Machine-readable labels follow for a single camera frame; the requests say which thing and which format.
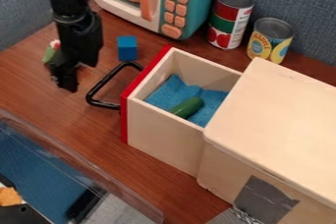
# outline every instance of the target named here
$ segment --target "wooden table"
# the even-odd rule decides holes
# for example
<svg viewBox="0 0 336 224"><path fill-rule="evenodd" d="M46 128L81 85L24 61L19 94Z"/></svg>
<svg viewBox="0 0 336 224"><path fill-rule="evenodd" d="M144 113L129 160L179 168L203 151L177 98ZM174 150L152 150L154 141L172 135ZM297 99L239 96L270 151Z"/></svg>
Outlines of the wooden table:
<svg viewBox="0 0 336 224"><path fill-rule="evenodd" d="M80 70L77 93L57 88L41 63L46 46L57 36L54 25L50 25L0 54L0 108L39 127L146 198L164 212L165 223L205 223L229 205L199 187L195 178L121 143L119 113L89 106L84 97L118 64L118 35L138 37L142 65L169 43L242 72L250 62L246 49L217 49L205 41L202 30L189 40L174 41L105 11L100 15L105 46L97 68ZM336 68L317 60L290 52L283 65L336 85ZM136 74L126 70L98 98L117 101Z"/></svg>

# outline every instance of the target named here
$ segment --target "wooden box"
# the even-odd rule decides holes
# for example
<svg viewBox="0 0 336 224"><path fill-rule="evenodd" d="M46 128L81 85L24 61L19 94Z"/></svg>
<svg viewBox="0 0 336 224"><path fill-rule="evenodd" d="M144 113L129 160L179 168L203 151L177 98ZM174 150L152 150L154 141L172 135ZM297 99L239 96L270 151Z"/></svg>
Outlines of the wooden box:
<svg viewBox="0 0 336 224"><path fill-rule="evenodd" d="M166 46L122 94L123 141L195 177L204 128L144 102L172 74L186 84L229 91L241 73Z"/></svg>
<svg viewBox="0 0 336 224"><path fill-rule="evenodd" d="M204 188L235 203L254 176L300 201L278 223L336 223L334 86L254 59L204 139Z"/></svg>

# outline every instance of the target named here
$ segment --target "yellow can label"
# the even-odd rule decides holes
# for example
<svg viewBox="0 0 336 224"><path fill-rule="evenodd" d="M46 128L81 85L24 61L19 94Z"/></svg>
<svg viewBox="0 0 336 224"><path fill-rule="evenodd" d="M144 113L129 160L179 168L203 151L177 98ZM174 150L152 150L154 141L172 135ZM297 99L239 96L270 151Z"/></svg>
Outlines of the yellow can label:
<svg viewBox="0 0 336 224"><path fill-rule="evenodd" d="M276 63L276 64L282 63L282 61L284 60L286 56L288 48L292 43L292 40L293 38L286 39L273 49L271 53L271 57L270 57L270 60L273 63Z"/></svg>
<svg viewBox="0 0 336 224"><path fill-rule="evenodd" d="M254 31L249 47L248 47L248 55L251 59L254 57L261 57L263 59L267 59L272 51L272 45L260 32Z"/></svg>

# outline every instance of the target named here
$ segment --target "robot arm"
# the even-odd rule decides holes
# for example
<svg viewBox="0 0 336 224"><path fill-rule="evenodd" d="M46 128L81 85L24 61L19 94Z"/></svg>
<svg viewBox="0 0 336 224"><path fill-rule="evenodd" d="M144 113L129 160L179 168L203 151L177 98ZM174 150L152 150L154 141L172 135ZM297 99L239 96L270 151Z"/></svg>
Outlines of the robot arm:
<svg viewBox="0 0 336 224"><path fill-rule="evenodd" d="M95 67L103 45L101 20L90 10L88 0L49 0L61 47L48 63L53 81L76 92L80 62Z"/></svg>

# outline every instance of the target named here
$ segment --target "blue sponge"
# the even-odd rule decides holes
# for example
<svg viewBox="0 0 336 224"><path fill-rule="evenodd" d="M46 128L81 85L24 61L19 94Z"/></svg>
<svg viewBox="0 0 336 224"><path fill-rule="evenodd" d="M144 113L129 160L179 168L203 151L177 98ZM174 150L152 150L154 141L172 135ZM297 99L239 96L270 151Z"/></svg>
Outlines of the blue sponge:
<svg viewBox="0 0 336 224"><path fill-rule="evenodd" d="M186 85L177 75L172 75L159 89L153 92L145 101L163 110L170 110L180 103L198 96L204 105L191 118L193 122L205 127L222 104L228 92L204 90L196 85Z"/></svg>
<svg viewBox="0 0 336 224"><path fill-rule="evenodd" d="M118 59L119 61L136 61L137 54L137 38L135 36L119 36L118 37Z"/></svg>

